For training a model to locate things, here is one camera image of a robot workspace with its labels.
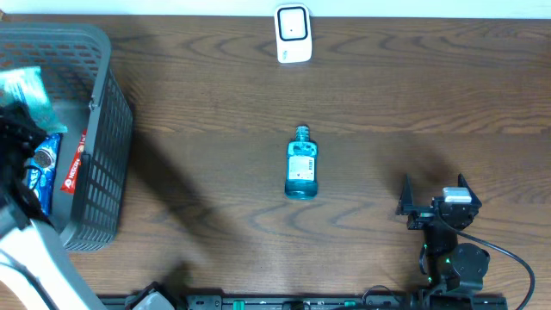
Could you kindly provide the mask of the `white wet wipes pack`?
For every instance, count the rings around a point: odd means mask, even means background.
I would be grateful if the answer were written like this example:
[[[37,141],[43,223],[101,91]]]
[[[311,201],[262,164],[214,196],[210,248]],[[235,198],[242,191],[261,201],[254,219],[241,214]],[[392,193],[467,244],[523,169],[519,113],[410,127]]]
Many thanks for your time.
[[[27,107],[36,126],[48,134],[68,131],[50,102],[39,66],[1,71],[1,91],[4,95],[2,107],[20,102]]]

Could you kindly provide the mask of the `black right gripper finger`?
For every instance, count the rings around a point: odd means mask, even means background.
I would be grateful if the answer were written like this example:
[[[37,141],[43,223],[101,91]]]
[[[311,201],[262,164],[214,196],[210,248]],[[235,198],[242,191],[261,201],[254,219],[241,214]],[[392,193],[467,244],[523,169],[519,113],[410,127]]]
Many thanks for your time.
[[[470,188],[466,178],[461,173],[457,177],[457,187],[460,192],[459,197],[456,199],[457,204],[468,204],[476,209],[480,209],[482,207],[482,202]]]
[[[396,214],[409,215],[413,211],[414,211],[414,202],[413,202],[411,181],[409,176],[405,175],[405,181],[399,197]]]

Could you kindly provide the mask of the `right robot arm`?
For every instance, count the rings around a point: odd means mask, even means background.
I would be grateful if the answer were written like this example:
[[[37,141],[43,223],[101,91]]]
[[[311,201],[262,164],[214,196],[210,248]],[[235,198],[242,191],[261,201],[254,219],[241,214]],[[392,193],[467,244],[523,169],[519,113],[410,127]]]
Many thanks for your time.
[[[482,203],[464,176],[458,185],[446,187],[430,205],[414,203],[407,177],[398,202],[399,214],[408,217],[409,230],[424,233],[418,265],[429,286],[408,296],[410,309],[473,309],[474,295],[483,289],[490,255],[472,243],[460,243],[458,235],[474,221]]]

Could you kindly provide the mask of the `blue Oreo cookie pack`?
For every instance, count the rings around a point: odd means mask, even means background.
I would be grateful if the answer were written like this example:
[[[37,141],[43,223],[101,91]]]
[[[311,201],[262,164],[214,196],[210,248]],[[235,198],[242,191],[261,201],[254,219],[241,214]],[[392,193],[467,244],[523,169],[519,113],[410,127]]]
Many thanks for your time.
[[[47,136],[35,149],[34,156],[29,163],[27,186],[37,197],[45,215],[49,215],[52,209],[53,187],[61,139],[61,133]]]

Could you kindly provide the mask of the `blue mouthwash bottle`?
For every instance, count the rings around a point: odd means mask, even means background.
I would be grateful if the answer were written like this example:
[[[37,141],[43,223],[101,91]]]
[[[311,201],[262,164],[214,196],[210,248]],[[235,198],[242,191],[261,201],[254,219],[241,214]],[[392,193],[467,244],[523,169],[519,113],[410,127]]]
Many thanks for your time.
[[[311,200],[318,194],[316,166],[318,145],[311,140],[310,128],[300,125],[288,143],[284,192],[293,200]]]

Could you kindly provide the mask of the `red Nescafe stick sachet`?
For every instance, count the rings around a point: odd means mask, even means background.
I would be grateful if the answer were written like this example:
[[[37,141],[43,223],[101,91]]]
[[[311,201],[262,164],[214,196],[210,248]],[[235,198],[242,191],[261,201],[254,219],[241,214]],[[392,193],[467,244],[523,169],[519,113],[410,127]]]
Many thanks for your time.
[[[87,130],[84,129],[81,134],[81,138],[78,142],[77,150],[75,151],[73,160],[71,162],[71,167],[68,173],[66,174],[65,179],[60,188],[61,191],[70,195],[73,195],[76,191],[78,169],[81,165],[81,155],[84,152],[86,136],[87,136]]]

